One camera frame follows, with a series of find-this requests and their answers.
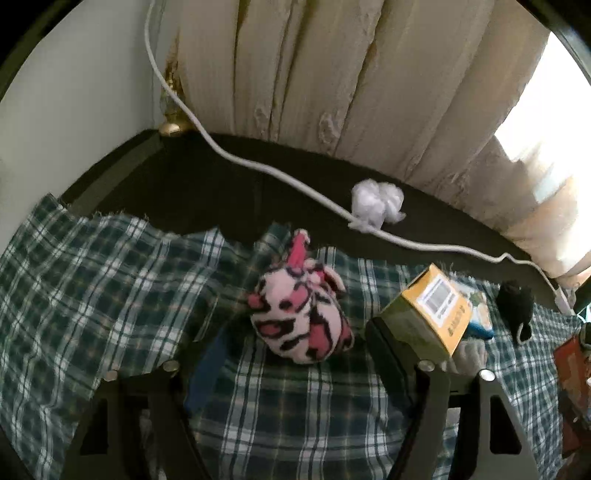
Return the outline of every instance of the white cable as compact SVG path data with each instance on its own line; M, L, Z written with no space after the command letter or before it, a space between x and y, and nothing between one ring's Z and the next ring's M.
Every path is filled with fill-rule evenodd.
M350 212L348 212L347 210L342 208L340 205L337 205L335 202L328 199L327 197L322 195L320 192L317 192L313 188L308 187L308 185L306 185L305 183L295 179L294 177L288 175L287 173L282 172L281 170L279 170L277 168L271 167L269 165L265 165L263 163L255 162L252 160L247 160L245 158L240 158L240 157L237 157L236 155L228 153L227 151L225 151L222 147L220 147L215 142L215 140L211 137L211 135L209 135L209 133L207 133L207 130L205 130L205 128L203 127L203 125L201 124L201 122L199 121L197 116L191 111L191 109L187 105L184 104L184 102L177 96L177 94L174 93L172 88L170 88L168 86L168 84L166 83L166 80L164 80L162 73L160 73L160 70L158 69L158 66L156 65L156 60L154 59L154 54L152 53L152 47L150 44L150 19L152 17L152 10L154 9L155 2L156 2L156 0L151 0L151 2L150 2L150 7L148 9L148 15L146 17L146 21L145 21L145 25L144 25L144 41L145 41L146 51L148 53L148 58L150 59L150 63L152 64L152 69L154 71L154 74L158 77L158 80L162 84L162 87L164 88L166 93L168 93L170 95L170 97L174 100L174 102L183 110L183 112L185 112L187 114L187 116L191 119L191 121L193 122L193 124L195 125L197 130L199 130L199 133L201 133L201 135L203 136L205 141L209 144L209 146L217 154L219 154L221 157L225 158L226 160L229 160L229 161L236 163L238 165L242 165L243 167L250 168L250 169L256 170L256 171L260 171L260 172L266 173L267 175L275 177L276 179L281 180L281 181L291 185L296 190L299 190L300 192L306 194L308 197L313 198L318 203L321 203L326 208L328 208L329 210L332 210L334 213L341 216L342 218L344 218L348 222L358 223L359 222L358 218L354 217ZM406 240L405 238L401 238L399 236L392 235L388 232L384 232L383 230L377 230L376 228L372 227L371 225L368 225L367 228L365 229L365 231L377 236L378 238L386 240L390 243L393 243L395 245L399 245L401 247L408 248L411 250L419 250L419 251L423 251L423 252L451 252L451 253L466 254L466 255L471 255L473 257L480 258L481 260L485 260L487 262L494 263L494 264L500 263L503 260L508 259L517 265L529 265L530 267L534 267L540 273L540 275L542 275L542 277L544 278L544 280L546 281L548 286L550 286L550 288L552 289L552 291L554 292L555 295L560 290L560 289L556 289L556 290L554 289L554 287L550 283L550 280L548 279L548 277L546 277L546 274L544 274L544 271L538 265L536 265L535 263L533 263L529 260L517 260L516 258L514 258L511 254L509 254L507 252L502 254L499 257L492 257L490 255L486 255L482 252L479 252L478 250L474 250L473 248L462 247L460 245L436 245L436 244L422 244L419 242L413 242L412 240Z

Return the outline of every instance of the barcode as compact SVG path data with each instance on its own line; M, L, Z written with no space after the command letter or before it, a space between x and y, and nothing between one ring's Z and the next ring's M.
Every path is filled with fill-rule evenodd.
M433 321L441 327L443 325L442 320L445 319L457 302L457 294L452 290L452 287L447 281L441 275L438 275L427 286L417 301L427 310Z

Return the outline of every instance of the pink leopard print plush toy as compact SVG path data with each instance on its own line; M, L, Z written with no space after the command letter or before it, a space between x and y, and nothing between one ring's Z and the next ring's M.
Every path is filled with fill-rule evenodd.
M312 364L353 346L353 333L336 299L344 292L332 268L306 258L310 238L297 230L287 260L259 280L248 304L259 337L277 355Z

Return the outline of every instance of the metal screw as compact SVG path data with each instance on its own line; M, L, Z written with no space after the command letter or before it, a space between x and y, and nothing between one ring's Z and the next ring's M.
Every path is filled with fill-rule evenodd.
M168 360L162 365L162 369L168 373L177 372L179 368L180 364L176 360Z
M435 364L430 360L421 360L417 366L418 369L422 370L423 372L432 372L435 370Z
M105 373L105 376L103 378L106 382L114 382L115 380L117 380L117 376L117 370L109 370L107 373Z
M492 382L496 378L494 372L491 372L486 368L484 370L480 370L478 374L480 375L480 378L483 379L485 382Z

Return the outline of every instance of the crumpled plastic bag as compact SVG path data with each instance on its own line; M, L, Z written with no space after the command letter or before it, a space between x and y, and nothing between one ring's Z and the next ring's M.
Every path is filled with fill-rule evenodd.
M393 183L378 183L367 179L353 187L351 213L359 219L350 228L366 232L368 225L381 229L384 222L398 223L406 217L402 213L404 193Z

